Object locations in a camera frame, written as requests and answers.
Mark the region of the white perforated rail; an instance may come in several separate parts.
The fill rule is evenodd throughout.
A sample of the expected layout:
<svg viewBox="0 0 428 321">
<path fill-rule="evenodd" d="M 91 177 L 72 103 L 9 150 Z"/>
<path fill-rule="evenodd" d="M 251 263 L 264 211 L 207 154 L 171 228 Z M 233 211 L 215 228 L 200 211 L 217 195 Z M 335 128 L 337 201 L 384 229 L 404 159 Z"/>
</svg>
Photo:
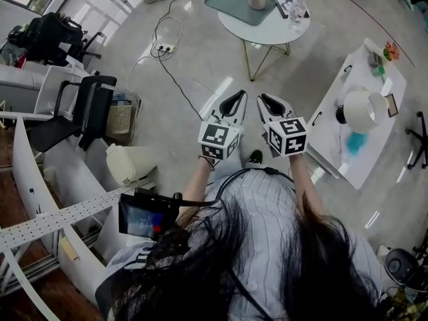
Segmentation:
<svg viewBox="0 0 428 321">
<path fill-rule="evenodd" d="M 122 194 L 133 192 L 139 187 L 152 189 L 155 187 L 155 183 L 150 178 L 145 177 L 99 197 L 2 229 L 0 230 L 0 253 L 31 243 L 68 225 L 73 225 L 107 210 L 118 203 Z"/>
</svg>

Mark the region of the black star chair base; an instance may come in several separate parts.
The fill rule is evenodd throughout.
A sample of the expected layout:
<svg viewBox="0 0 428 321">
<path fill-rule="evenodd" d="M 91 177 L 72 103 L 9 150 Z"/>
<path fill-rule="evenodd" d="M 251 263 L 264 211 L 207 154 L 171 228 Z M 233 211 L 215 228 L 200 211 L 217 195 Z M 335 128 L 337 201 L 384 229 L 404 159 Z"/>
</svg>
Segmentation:
<svg viewBox="0 0 428 321">
<path fill-rule="evenodd" d="M 422 134 L 419 134 L 410 128 L 405 129 L 405 134 L 410 134 L 414 136 L 420 143 L 420 147 L 415 157 L 415 160 L 407 165 L 408 170 L 412 170 L 415 167 L 422 155 L 424 155 L 425 162 L 421 165 L 421 167 L 422 169 L 426 169 L 428 167 L 428 132 L 425 124 L 425 118 L 422 111 L 418 111 L 416 113 L 416 116 L 421 121 Z"/>
</svg>

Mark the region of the person's left forearm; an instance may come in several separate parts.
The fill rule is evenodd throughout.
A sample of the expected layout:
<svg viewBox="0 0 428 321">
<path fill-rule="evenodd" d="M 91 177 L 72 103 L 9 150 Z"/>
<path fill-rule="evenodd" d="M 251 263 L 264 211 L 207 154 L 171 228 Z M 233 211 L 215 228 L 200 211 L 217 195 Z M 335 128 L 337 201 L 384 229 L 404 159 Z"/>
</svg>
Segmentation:
<svg viewBox="0 0 428 321">
<path fill-rule="evenodd" d="M 184 200 L 195 202 L 197 203 L 197 205 L 192 207 L 180 207 L 180 214 L 183 214 L 184 212 L 187 212 L 190 209 L 198 209 L 201 206 L 201 203 L 204 202 L 205 189 L 207 187 L 210 174 L 211 167 L 209 166 L 209 164 L 203 158 L 199 158 L 197 168 L 195 169 L 191 180 L 189 181 L 183 192 Z"/>
</svg>

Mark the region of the beige wicker basket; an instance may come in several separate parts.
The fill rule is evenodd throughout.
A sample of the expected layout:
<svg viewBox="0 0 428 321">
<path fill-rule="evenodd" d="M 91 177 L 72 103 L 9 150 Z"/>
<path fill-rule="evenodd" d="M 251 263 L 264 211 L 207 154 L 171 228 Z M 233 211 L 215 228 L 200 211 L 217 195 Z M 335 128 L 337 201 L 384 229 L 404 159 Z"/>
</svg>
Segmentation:
<svg viewBox="0 0 428 321">
<path fill-rule="evenodd" d="M 132 116 L 131 105 L 111 106 L 106 126 L 107 134 L 127 134 L 130 131 Z"/>
</svg>

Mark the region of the person's right forearm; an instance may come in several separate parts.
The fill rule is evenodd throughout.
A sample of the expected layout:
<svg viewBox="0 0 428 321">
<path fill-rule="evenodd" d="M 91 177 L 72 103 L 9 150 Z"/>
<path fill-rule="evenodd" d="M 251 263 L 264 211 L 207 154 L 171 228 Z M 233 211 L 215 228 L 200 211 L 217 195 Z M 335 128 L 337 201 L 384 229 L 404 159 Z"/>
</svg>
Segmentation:
<svg viewBox="0 0 428 321">
<path fill-rule="evenodd" d="M 304 157 L 301 154 L 290 156 L 290 168 L 296 190 L 298 211 L 302 216 L 311 214 L 317 221 L 323 220 L 326 212 L 311 180 Z"/>
</svg>

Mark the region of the black backpack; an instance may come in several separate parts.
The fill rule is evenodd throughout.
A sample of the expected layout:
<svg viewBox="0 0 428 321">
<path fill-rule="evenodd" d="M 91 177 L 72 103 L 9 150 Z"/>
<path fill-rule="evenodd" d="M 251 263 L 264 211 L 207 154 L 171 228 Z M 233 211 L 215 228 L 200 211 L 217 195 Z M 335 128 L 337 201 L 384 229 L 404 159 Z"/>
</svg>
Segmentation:
<svg viewBox="0 0 428 321">
<path fill-rule="evenodd" d="M 82 26 L 63 13 L 48 13 L 30 23 L 15 26 L 8 34 L 9 43 L 24 50 L 26 60 L 56 66 L 67 56 L 80 60 L 84 55 Z"/>
</svg>

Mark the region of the white lampshade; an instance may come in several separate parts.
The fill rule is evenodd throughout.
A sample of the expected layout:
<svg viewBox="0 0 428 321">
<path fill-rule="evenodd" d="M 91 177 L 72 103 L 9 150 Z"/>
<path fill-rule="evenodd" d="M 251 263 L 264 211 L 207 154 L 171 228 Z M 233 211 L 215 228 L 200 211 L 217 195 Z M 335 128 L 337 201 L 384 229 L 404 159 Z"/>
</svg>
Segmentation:
<svg viewBox="0 0 428 321">
<path fill-rule="evenodd" d="M 379 126 L 388 116 L 386 98 L 368 90 L 355 90 L 344 99 L 336 109 L 336 119 L 340 124 L 347 124 L 352 132 L 366 134 Z"/>
</svg>

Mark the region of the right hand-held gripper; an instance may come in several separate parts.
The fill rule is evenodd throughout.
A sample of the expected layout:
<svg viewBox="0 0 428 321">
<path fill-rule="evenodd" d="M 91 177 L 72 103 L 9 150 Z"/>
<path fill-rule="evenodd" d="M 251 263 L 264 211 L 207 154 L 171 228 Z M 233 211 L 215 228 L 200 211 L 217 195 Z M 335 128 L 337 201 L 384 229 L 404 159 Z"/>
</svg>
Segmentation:
<svg viewBox="0 0 428 321">
<path fill-rule="evenodd" d="M 263 124 L 265 140 L 271 155 L 287 157 L 306 152 L 307 127 L 285 100 L 270 94 L 257 97 L 257 109 Z"/>
</svg>

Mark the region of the white low cabinet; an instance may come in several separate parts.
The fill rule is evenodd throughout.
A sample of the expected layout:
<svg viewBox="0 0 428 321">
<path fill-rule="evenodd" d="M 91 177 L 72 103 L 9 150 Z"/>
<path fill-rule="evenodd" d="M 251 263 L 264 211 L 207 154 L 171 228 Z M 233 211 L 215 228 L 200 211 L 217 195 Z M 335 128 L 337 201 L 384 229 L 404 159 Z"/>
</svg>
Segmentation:
<svg viewBox="0 0 428 321">
<path fill-rule="evenodd" d="M 356 156 L 346 147 L 352 133 L 347 124 L 336 119 L 336 109 L 345 97 L 355 90 L 378 92 L 384 97 L 393 94 L 399 108 L 405 94 L 407 81 L 393 62 L 384 61 L 385 75 L 375 77 L 369 64 L 372 52 L 381 54 L 381 48 L 371 39 L 349 54 L 326 95 L 313 113 L 309 123 L 308 153 L 335 178 L 343 178 L 355 189 L 360 189 L 387 143 L 395 116 L 389 115 L 382 123 L 368 132 L 366 144 Z"/>
</svg>

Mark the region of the black round appliance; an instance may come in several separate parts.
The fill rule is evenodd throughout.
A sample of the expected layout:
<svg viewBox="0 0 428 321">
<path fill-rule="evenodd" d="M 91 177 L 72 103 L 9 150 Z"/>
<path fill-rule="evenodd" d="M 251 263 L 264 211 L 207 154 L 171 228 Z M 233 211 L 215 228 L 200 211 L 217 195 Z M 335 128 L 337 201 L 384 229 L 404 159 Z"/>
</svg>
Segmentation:
<svg viewBox="0 0 428 321">
<path fill-rule="evenodd" d="M 408 251 L 396 248 L 388 252 L 384 267 L 392 280 L 399 285 L 404 285 L 413 277 L 419 263 Z"/>
</svg>

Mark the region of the cream cushion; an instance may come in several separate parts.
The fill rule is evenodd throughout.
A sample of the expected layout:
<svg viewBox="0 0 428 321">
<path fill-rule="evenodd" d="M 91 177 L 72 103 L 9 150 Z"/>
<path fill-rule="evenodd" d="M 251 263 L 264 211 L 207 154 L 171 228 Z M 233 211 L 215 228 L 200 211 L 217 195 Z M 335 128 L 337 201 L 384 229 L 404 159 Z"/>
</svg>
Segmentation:
<svg viewBox="0 0 428 321">
<path fill-rule="evenodd" d="M 114 180 L 120 185 L 127 185 L 149 174 L 158 161 L 151 146 L 111 144 L 106 149 L 106 164 Z"/>
</svg>

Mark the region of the green rectangular tray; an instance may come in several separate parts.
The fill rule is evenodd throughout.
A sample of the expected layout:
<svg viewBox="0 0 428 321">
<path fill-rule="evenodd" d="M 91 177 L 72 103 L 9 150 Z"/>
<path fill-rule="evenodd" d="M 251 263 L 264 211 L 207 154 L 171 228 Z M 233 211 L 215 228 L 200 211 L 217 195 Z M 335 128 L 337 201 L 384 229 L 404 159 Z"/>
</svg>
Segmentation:
<svg viewBox="0 0 428 321">
<path fill-rule="evenodd" d="M 262 9 L 250 6 L 250 0 L 205 0 L 212 7 L 251 26 L 259 25 L 275 8 L 274 0 L 264 0 Z"/>
</svg>

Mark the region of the round white side table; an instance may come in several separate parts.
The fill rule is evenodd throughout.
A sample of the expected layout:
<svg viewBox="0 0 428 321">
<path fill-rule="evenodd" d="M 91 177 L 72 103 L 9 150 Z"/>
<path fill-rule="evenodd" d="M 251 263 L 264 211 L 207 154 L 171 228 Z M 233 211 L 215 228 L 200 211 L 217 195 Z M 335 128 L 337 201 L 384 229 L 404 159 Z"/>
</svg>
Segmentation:
<svg viewBox="0 0 428 321">
<path fill-rule="evenodd" d="M 257 26 L 251 26 L 234 17 L 218 11 L 222 25 L 243 43 L 244 54 L 248 56 L 247 44 L 266 46 L 268 51 L 276 49 L 288 56 L 290 44 L 301 38 L 310 25 L 310 18 L 301 20 L 297 29 L 289 27 L 289 19 L 284 19 L 276 8 Z"/>
</svg>

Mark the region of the white plastic chair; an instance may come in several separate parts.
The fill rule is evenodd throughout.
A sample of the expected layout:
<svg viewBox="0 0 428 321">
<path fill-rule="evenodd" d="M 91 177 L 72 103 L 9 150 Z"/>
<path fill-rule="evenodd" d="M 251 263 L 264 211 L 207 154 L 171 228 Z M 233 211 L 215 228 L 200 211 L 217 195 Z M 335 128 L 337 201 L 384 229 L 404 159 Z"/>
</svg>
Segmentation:
<svg viewBox="0 0 428 321">
<path fill-rule="evenodd" d="M 35 103 L 35 114 L 54 114 L 57 96 L 63 81 L 80 83 L 89 73 L 80 68 L 50 66 Z M 76 105 L 78 87 L 69 85 L 64 88 L 60 100 L 59 115 L 70 117 Z"/>
</svg>

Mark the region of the white curved panel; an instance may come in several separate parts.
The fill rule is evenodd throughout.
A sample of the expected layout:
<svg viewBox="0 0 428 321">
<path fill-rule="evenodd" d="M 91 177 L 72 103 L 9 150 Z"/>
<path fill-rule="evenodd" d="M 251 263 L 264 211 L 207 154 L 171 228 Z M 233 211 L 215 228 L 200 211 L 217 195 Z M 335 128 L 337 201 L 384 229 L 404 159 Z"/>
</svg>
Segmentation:
<svg viewBox="0 0 428 321">
<path fill-rule="evenodd" d="M 24 121 L 20 116 L 16 120 L 13 138 L 12 169 L 19 196 L 31 219 L 60 210 L 36 164 Z M 73 225 L 40 239 L 46 249 L 58 253 L 60 267 L 71 283 L 87 300 L 95 304 L 95 278 L 104 266 L 76 233 Z"/>
</svg>

